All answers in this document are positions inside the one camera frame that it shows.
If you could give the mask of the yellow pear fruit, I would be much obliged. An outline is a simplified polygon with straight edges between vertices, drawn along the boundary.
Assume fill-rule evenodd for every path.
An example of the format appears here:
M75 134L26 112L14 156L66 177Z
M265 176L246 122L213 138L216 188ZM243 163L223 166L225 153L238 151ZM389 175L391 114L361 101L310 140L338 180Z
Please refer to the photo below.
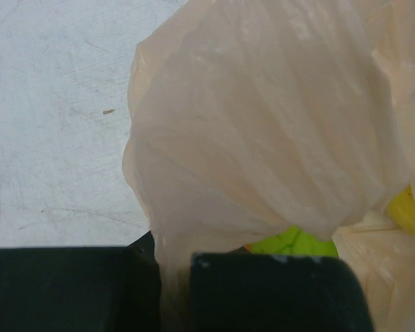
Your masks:
M390 201L386 212L391 220L415 236L415 200L410 185Z

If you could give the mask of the green fruit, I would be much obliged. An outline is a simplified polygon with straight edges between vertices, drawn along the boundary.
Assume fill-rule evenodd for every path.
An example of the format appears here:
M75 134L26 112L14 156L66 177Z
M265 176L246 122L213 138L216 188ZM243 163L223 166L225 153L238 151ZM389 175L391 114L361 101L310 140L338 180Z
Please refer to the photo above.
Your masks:
M295 226L273 237L250 243L245 248L255 254L339 257L332 240L319 241L313 235Z

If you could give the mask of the orange plastic bag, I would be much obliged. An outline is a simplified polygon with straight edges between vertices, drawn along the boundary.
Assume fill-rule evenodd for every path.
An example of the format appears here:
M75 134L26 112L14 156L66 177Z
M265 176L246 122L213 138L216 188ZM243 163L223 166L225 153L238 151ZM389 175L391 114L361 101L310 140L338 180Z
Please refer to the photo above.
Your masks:
M165 331L194 252L295 226L334 240L377 331L415 331L415 1L189 1L136 47L122 171L156 243Z

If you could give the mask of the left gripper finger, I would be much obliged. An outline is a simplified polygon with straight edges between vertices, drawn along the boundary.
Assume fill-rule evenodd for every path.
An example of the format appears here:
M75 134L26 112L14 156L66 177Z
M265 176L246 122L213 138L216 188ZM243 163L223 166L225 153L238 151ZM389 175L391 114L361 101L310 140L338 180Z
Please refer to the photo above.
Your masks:
M127 259L131 266L156 266L155 241L151 232L127 246Z

